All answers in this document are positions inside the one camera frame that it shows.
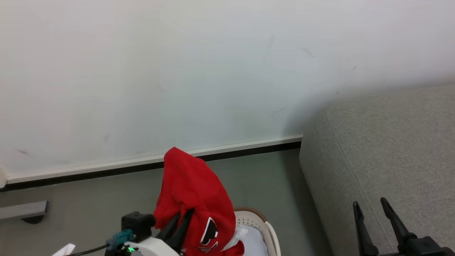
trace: gray sofa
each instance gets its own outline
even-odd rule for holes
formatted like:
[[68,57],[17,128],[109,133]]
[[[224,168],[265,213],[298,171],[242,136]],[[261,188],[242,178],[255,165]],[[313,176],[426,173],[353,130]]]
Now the gray sofa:
[[359,255],[357,200],[380,254],[397,251],[379,199],[455,248],[455,86],[339,102],[304,132],[300,164],[335,256]]

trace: baseboard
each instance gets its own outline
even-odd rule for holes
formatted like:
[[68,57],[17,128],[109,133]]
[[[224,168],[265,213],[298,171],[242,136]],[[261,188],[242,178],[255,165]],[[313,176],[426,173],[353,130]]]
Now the baseboard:
[[8,175],[6,174],[5,169],[0,166],[0,189],[6,185],[6,181],[8,179]]
[[[188,153],[195,157],[202,158],[205,161],[211,161],[244,155],[299,148],[301,141],[302,135],[300,134],[220,147],[191,150],[188,151]],[[3,189],[0,189],[0,191],[24,189],[75,180],[92,179],[97,177],[162,168],[163,157],[163,155],[157,155],[104,164],[94,164],[75,168],[46,171],[34,174],[10,175],[6,181],[6,186]]]

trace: white wall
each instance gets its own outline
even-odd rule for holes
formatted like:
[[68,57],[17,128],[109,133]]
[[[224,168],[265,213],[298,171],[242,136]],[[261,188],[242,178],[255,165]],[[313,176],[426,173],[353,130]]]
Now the white wall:
[[320,106],[455,81],[452,0],[2,0],[9,175],[299,134]]

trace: black baseboard strip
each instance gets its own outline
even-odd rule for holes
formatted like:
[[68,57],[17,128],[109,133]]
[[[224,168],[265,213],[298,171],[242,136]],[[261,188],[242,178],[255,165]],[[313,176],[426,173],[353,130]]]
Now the black baseboard strip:
[[[210,154],[210,155],[200,156],[198,158],[200,158],[204,161],[213,161],[213,160],[227,159],[227,158],[233,158],[233,157],[239,157],[239,156],[295,149],[295,148],[300,148],[300,144],[301,144],[300,142],[291,142],[291,143],[266,146],[266,147],[260,147],[260,148],[250,148],[250,149],[237,150],[237,151],[225,152],[225,153],[219,153],[219,154]],[[48,179],[38,179],[38,180],[32,180],[32,181],[6,184],[6,186],[4,188],[0,189],[0,192],[18,190],[18,189],[28,189],[28,188],[34,188],[34,187],[42,187],[42,186],[47,186],[47,185],[54,185],[54,184],[58,184],[58,183],[71,182],[71,181],[77,181],[77,180],[83,180],[83,179],[93,179],[93,178],[113,176],[113,175],[119,175],[119,174],[142,172],[142,171],[147,171],[147,170],[159,169],[159,168],[163,168],[163,167],[164,167],[164,163],[158,162],[158,163],[153,163],[153,164],[142,164],[142,165],[110,169],[110,170],[91,172],[91,173],[85,173],[85,174],[74,174],[74,175],[61,176],[61,177],[48,178]]]

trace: black cable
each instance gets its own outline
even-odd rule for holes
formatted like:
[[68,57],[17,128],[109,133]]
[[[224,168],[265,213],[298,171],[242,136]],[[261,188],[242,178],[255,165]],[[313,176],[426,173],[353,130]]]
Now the black cable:
[[95,249],[91,249],[91,250],[87,250],[87,251],[81,251],[81,252],[73,253],[73,254],[70,254],[70,255],[67,255],[67,256],[81,256],[81,255],[85,255],[85,254],[89,254],[89,253],[92,253],[92,252],[95,252],[95,251],[102,250],[104,248],[107,248],[108,246],[109,246],[109,244],[105,244],[105,245],[97,247]]

